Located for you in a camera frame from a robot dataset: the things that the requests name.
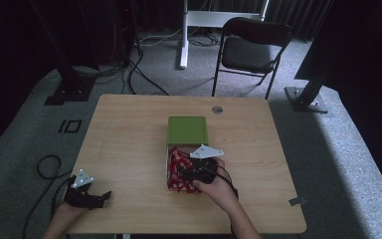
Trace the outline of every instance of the white desk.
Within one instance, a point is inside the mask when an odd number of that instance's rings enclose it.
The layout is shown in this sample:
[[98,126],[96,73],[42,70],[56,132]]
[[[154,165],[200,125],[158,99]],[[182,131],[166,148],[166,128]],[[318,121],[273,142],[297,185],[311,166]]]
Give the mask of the white desk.
[[184,0],[183,41],[181,51],[181,68],[188,64],[188,27],[215,27],[222,28],[225,23],[234,17],[245,17],[264,21],[269,0],[265,0],[262,11],[259,13],[234,13],[234,12],[206,12],[188,11],[188,0]]

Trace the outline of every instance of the human hand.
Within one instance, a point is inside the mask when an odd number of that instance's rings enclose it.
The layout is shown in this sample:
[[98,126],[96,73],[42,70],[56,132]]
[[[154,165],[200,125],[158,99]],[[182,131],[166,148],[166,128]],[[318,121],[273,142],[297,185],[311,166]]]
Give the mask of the human hand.
[[84,211],[84,208],[73,207],[68,203],[59,205],[43,239],[61,238],[77,222]]
[[[225,161],[218,157],[213,157],[219,167],[217,173],[228,178],[225,168]],[[212,183],[206,184],[199,180],[194,180],[193,184],[200,191],[206,193],[222,210],[226,212],[233,211],[236,207],[240,206],[237,196],[231,186],[219,176],[216,176]]]

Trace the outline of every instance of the desk leg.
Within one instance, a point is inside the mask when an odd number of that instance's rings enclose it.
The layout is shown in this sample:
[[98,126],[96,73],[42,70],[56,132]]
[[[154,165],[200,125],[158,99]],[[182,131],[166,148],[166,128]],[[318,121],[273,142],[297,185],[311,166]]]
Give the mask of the desk leg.
[[262,10],[260,12],[261,20],[264,22],[266,18],[266,12],[268,11],[269,0],[263,1]]
[[131,238],[131,234],[114,234],[114,239],[130,239],[130,238]]
[[183,37],[182,37],[182,51],[181,51],[181,65],[182,69],[187,68],[188,64],[188,0],[184,0],[184,20],[183,20]]

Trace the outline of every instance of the green box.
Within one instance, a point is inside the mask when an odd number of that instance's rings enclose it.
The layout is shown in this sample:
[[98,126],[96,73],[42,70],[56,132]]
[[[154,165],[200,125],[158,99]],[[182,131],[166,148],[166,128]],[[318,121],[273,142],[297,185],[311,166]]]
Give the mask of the green box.
[[168,145],[209,144],[205,117],[169,117]]

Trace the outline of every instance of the gray carpet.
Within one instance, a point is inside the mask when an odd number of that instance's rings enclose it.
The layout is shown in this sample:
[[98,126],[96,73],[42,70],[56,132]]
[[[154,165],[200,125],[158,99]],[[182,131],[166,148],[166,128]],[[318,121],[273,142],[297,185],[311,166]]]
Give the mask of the gray carpet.
[[[382,176],[338,93],[325,87],[320,91],[330,110],[327,115],[296,113],[287,100],[284,87],[306,84],[293,78],[309,46],[300,41],[290,43],[269,97],[297,194],[307,200],[302,205],[307,230],[298,236],[263,236],[382,238]],[[170,95],[210,96],[218,48],[190,45],[185,70],[178,69],[179,48],[175,41],[142,47],[144,58],[139,69]],[[134,51],[132,60],[137,59]],[[100,78],[88,102],[67,102],[59,107],[44,106],[46,97],[53,94],[60,81],[58,73],[51,72],[37,84],[0,138],[0,238],[21,238],[29,210],[49,183],[36,172],[38,160],[48,154],[58,155],[62,159],[61,172],[69,171],[75,164],[98,97],[131,94],[126,77],[127,71],[123,76]],[[161,94],[138,74],[132,76],[131,82],[137,94]],[[263,98],[268,82],[256,87],[257,82],[222,74],[217,96]],[[79,131],[60,132],[64,120],[81,120]],[[45,161],[41,168],[50,175],[56,164]],[[56,180],[33,214],[28,238],[40,238],[46,229],[49,202],[62,181]],[[72,238],[113,238],[113,235]]]

